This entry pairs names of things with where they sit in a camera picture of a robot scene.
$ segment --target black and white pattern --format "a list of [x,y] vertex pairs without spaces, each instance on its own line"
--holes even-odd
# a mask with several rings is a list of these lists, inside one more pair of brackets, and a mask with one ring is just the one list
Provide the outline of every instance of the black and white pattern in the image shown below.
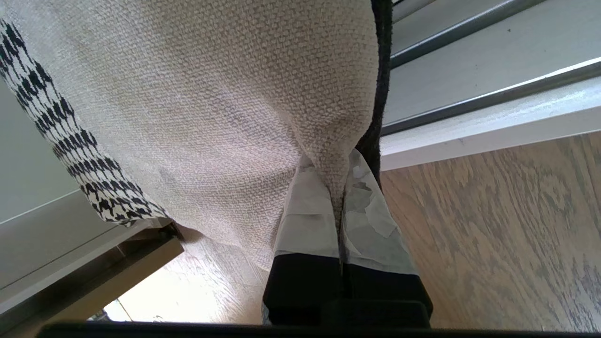
[[57,92],[44,68],[31,58],[14,25],[0,20],[0,29],[0,75],[100,217],[119,224],[167,217],[94,136],[78,125],[73,108]]

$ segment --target black object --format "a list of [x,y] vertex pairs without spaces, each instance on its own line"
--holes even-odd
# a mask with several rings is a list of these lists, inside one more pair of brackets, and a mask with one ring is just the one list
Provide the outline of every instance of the black object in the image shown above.
[[274,258],[263,304],[272,325],[429,328],[432,314],[417,275],[300,253]]
[[415,338],[592,338],[595,333],[520,332],[520,331],[459,331],[402,330],[395,328],[345,327],[260,327],[214,324],[173,323],[98,323],[53,324],[44,327],[38,338],[309,338],[309,337],[415,337]]

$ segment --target wooden floor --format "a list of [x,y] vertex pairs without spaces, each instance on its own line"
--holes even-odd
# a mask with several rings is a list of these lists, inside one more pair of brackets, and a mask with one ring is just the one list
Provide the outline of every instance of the wooden floor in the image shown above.
[[601,134],[383,173],[448,328],[599,331]]
[[[434,327],[601,328],[601,134],[388,171],[382,186]],[[185,236],[183,255],[119,299],[127,315],[258,324],[266,272]]]

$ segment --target hardwood floor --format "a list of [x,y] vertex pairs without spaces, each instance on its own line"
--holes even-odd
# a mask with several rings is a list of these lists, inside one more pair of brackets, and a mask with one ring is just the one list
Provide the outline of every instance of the hardwood floor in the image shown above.
[[[434,327],[601,329],[601,133],[387,171],[382,186]],[[259,324],[267,273],[184,237],[184,254],[120,297],[127,315]]]
[[601,134],[382,173],[447,328],[599,331]]

